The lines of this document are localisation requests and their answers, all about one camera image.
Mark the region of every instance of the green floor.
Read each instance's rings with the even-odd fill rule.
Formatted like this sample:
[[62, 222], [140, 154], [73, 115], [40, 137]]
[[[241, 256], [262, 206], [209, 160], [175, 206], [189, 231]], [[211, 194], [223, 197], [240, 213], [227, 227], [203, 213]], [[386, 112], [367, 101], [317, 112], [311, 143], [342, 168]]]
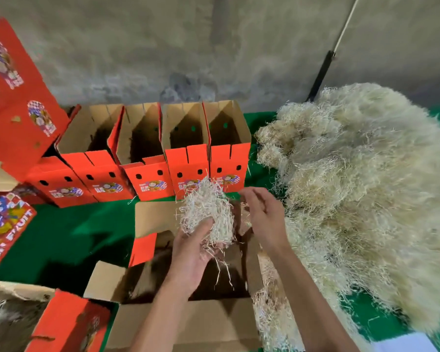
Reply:
[[[433, 113], [440, 113], [440, 108]], [[246, 114], [251, 132], [274, 112]], [[275, 172], [255, 163], [252, 144], [247, 186], [271, 187]], [[129, 200], [59, 209], [37, 206], [37, 217], [0, 265], [0, 280], [60, 288], [82, 295], [97, 261], [127, 265], [134, 240], [134, 205]], [[401, 319], [384, 314], [366, 294], [351, 297], [354, 320], [374, 341], [408, 332]], [[436, 337], [440, 350], [440, 336]]]

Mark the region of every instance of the person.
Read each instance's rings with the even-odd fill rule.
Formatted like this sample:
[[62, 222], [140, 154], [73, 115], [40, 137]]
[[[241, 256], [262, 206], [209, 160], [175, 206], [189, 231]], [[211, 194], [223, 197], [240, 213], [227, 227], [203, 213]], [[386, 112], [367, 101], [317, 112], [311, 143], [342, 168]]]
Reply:
[[[282, 203], [266, 188], [244, 188], [252, 230], [268, 254], [283, 284], [307, 352], [358, 352], [303, 264], [294, 254], [285, 231]], [[169, 352], [189, 296], [200, 284], [212, 258], [201, 247], [212, 219], [202, 221], [191, 236], [180, 232], [173, 242], [169, 272], [152, 308], [134, 338], [130, 352]]]

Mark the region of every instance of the person's left hand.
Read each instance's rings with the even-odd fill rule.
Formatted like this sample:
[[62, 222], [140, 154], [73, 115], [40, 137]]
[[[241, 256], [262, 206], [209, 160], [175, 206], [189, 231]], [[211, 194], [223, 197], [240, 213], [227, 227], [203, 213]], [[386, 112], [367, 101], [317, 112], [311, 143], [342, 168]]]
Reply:
[[164, 284], [175, 286], [175, 289], [185, 294], [186, 298], [197, 289], [207, 263], [213, 258], [202, 247], [202, 241], [210, 232], [212, 225], [212, 218], [205, 219], [190, 236], [179, 229], [173, 242], [171, 266]]

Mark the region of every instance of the gray wall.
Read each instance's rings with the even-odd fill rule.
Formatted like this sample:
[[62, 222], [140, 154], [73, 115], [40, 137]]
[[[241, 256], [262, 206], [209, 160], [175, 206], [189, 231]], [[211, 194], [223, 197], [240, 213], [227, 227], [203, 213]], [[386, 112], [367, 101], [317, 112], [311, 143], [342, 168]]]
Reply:
[[[306, 99], [353, 1], [0, 0], [0, 16], [63, 105], [236, 99], [252, 112]], [[327, 85], [431, 99], [440, 0], [360, 0], [337, 55]]]

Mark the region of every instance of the forearm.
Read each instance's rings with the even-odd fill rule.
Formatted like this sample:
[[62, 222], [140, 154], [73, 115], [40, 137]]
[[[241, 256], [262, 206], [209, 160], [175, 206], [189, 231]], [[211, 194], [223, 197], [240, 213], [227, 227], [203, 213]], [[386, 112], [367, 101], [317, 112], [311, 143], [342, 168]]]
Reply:
[[281, 278], [306, 351], [358, 352], [293, 250], [272, 250], [268, 254]]
[[163, 284], [132, 343], [130, 352], [171, 352], [188, 296], [176, 286]]

